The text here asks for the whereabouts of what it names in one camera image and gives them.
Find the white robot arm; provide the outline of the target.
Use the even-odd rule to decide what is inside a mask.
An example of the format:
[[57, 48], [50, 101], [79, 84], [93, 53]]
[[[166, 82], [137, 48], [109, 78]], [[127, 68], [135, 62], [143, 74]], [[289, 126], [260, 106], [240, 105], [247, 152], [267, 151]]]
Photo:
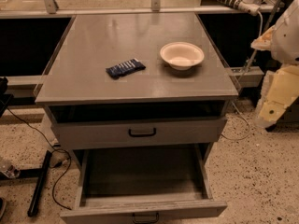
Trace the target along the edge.
[[275, 125], [299, 97], [299, 0], [293, 0], [251, 47], [269, 50], [271, 57], [281, 63], [276, 72], [266, 73], [256, 108], [256, 124], [268, 128]]

